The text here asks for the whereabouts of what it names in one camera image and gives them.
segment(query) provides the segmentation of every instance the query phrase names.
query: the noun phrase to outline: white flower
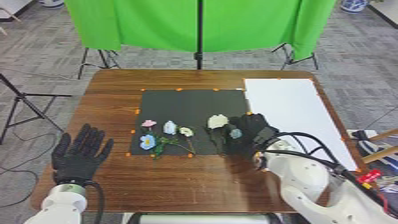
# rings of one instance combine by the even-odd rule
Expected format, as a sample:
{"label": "white flower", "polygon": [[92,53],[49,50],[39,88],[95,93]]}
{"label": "white flower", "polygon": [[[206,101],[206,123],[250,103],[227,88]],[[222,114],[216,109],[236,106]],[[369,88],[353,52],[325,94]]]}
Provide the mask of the white flower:
{"label": "white flower", "polygon": [[191,137],[193,136],[193,131],[188,128],[179,128],[179,133],[186,136]]}
{"label": "white flower", "polygon": [[227,117],[218,114],[218,115],[213,115],[207,119],[207,128],[209,129],[214,129],[214,128],[220,128],[223,127],[223,125],[227,124]]}
{"label": "white flower", "polygon": [[166,121],[165,122],[165,126],[163,126],[165,134],[174,135],[175,134],[175,130],[177,130],[177,125],[174,124],[172,121]]}

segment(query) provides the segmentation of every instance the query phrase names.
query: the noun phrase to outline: white board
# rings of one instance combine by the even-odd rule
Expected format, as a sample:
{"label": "white board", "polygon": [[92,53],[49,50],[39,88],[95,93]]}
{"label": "white board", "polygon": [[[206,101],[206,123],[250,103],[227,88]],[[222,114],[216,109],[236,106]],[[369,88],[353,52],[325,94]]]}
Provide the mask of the white board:
{"label": "white board", "polygon": [[[312,81],[309,79],[245,79],[245,89],[250,111],[264,115],[269,125],[282,132],[303,132],[321,140],[341,164],[353,171],[357,165],[341,141]],[[282,137],[282,139],[300,151],[293,138]],[[317,144],[307,138],[298,137],[298,139],[310,151]],[[328,159],[321,150],[314,156]]]}

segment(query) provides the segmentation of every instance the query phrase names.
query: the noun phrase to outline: finger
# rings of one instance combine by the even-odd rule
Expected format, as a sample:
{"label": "finger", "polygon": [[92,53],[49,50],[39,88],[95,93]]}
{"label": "finger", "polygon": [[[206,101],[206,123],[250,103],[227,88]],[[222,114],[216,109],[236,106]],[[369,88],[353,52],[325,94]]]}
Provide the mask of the finger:
{"label": "finger", "polygon": [[83,140],[83,147],[81,147],[81,153],[85,156],[88,155],[88,152],[90,152],[90,146],[92,146],[92,143],[95,140],[95,134],[97,134],[97,129],[90,128],[90,132],[88,132],[86,138]]}
{"label": "finger", "polygon": [[97,162],[101,163],[104,161],[104,159],[108,158],[108,154],[110,154],[110,150],[111,150],[111,147],[113,147],[113,139],[108,140],[106,142],[106,145],[102,147],[102,151],[97,155]]}
{"label": "finger", "polygon": [[69,154],[76,154],[78,151],[79,151],[79,148],[81,148],[81,145],[83,145],[83,139],[85,139],[85,136],[88,134],[88,131],[90,131],[90,125],[85,124],[81,129],[79,129],[74,141],[72,141],[70,150],[67,152]]}
{"label": "finger", "polygon": [[99,131],[97,134],[95,134],[95,139],[94,139],[94,143],[92,143],[92,146],[90,146],[90,151],[86,153],[88,157],[95,156],[99,146],[101,146],[101,143],[102,143],[102,137],[104,137],[104,132]]}
{"label": "finger", "polygon": [[58,160],[65,155],[69,144],[70,144],[70,135],[69,133],[63,133],[51,153],[53,169],[58,169]]}

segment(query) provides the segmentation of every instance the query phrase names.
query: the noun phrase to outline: black mat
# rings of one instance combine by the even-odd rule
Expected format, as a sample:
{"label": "black mat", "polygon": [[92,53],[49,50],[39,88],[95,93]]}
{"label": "black mat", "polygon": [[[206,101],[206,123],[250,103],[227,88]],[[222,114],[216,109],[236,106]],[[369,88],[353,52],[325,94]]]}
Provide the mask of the black mat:
{"label": "black mat", "polygon": [[[197,155],[214,155],[220,150],[209,140],[206,133],[207,118],[223,114],[225,117],[239,117],[246,112],[245,95],[239,90],[186,90],[186,91],[145,91],[142,94],[140,115],[134,121],[134,135],[131,141],[131,154],[145,155],[150,151],[140,148],[142,127],[145,120],[158,122],[152,130],[159,136],[163,134],[163,124],[170,120],[177,126],[193,130],[190,137]],[[175,135],[179,144],[188,147],[186,137]],[[184,155],[186,150],[174,146],[165,146],[163,155]]]}

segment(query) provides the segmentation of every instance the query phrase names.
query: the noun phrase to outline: green backdrop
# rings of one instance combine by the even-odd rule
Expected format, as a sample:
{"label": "green backdrop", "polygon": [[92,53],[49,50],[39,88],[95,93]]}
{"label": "green backdrop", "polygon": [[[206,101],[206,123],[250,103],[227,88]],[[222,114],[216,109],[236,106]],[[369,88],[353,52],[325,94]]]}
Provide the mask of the green backdrop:
{"label": "green backdrop", "polygon": [[[85,47],[195,52],[197,0],[65,0]],[[310,56],[333,0],[204,0],[204,52],[289,43]]]}

